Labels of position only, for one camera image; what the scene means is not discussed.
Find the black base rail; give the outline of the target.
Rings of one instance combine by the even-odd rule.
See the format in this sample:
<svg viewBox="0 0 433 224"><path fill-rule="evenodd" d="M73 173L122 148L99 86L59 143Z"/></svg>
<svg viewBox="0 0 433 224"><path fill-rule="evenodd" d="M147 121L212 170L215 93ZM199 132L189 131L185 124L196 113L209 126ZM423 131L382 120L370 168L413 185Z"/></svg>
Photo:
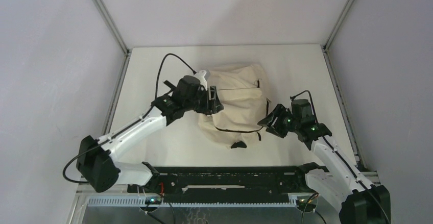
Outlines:
<svg viewBox="0 0 433 224"><path fill-rule="evenodd" d="M171 204L291 205L290 196L312 194L301 166L157 167L158 175L144 187L130 184L128 193L160 193Z"/></svg>

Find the cream canvas student bag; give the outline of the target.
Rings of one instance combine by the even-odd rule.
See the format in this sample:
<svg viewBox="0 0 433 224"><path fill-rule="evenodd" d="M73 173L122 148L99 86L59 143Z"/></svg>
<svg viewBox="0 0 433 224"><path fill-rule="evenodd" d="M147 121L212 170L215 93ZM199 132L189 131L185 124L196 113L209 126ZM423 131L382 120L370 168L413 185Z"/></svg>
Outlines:
<svg viewBox="0 0 433 224"><path fill-rule="evenodd" d="M269 114L269 80L259 64L233 64L209 70L208 88L215 86L224 109L214 115L198 113L198 127L210 141L227 148L259 144Z"/></svg>

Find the aluminium frame left post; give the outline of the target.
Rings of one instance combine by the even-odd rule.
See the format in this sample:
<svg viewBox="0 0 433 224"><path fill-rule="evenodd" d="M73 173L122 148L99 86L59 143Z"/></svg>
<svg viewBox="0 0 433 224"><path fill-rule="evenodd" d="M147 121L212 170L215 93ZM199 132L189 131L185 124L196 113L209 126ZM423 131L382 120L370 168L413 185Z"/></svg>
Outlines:
<svg viewBox="0 0 433 224"><path fill-rule="evenodd" d="M127 47L118 27L115 24L114 19L112 18L108 8L106 7L106 4L103 0L92 0L92 2L94 3L97 11L99 12L102 20L104 21L115 42L120 47L124 55L128 56L130 52L129 48Z"/></svg>

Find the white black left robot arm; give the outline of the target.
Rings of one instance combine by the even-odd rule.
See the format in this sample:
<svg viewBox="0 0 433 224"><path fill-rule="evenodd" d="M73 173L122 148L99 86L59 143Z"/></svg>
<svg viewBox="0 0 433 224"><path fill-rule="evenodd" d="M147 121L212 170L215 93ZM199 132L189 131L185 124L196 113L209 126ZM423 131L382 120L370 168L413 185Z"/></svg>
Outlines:
<svg viewBox="0 0 433 224"><path fill-rule="evenodd" d="M139 185L148 192L160 184L158 171L147 162L121 162L121 157L134 145L152 133L169 126L188 111L213 115L223 110L215 86L209 86L210 72L201 70L181 78L176 86L165 82L171 94L164 94L151 102L147 112L138 115L119 130L97 139L85 137L79 148L76 168L87 183L98 192L114 185Z"/></svg>

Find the aluminium frame right post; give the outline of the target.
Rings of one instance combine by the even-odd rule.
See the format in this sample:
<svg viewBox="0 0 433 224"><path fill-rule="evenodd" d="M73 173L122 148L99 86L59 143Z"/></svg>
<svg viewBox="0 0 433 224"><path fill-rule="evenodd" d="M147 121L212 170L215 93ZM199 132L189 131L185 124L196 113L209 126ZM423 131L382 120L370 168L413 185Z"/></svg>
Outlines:
<svg viewBox="0 0 433 224"><path fill-rule="evenodd" d="M340 12L336 23L334 24L333 28L331 29L331 32L326 39L325 44L323 45L324 52L328 52L330 47L332 46L333 41L335 40L341 26L343 25L343 22L345 18L347 17L349 11L351 10L353 4L355 3L355 0L346 0L342 11Z"/></svg>

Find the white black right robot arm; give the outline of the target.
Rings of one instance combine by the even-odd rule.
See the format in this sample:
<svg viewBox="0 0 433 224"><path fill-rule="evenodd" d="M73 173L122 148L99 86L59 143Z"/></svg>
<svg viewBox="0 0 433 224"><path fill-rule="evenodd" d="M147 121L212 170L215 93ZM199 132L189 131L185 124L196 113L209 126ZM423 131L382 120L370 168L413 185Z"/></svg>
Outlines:
<svg viewBox="0 0 433 224"><path fill-rule="evenodd" d="M390 193L375 186L340 150L330 129L317 121L314 106L306 99L292 99L291 107L278 104L258 122L267 132L284 138L295 133L300 142L325 165L306 163L296 169L295 184L313 190L339 214L340 223L391 223Z"/></svg>

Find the aluminium frame post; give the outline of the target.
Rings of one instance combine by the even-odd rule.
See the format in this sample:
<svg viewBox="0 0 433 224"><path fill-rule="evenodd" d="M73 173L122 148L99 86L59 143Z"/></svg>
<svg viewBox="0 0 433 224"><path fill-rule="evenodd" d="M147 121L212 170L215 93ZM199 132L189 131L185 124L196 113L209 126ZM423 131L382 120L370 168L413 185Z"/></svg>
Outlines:
<svg viewBox="0 0 433 224"><path fill-rule="evenodd" d="M115 42L120 47L124 55L128 56L130 52L129 48L127 47L118 27L115 24L114 19L112 18L108 8L106 7L106 4L103 0L92 0L92 2L94 3L97 11L99 12L102 20L104 21Z"/></svg>
<svg viewBox="0 0 433 224"><path fill-rule="evenodd" d="M335 40L341 26L343 25L343 22L345 18L347 17L349 11L351 10L353 4L355 3L355 0L346 0L342 11L340 12L336 23L334 24L333 28L331 29L331 32L326 39L325 44L323 45L324 52L328 52L330 47L332 46L333 41Z"/></svg>

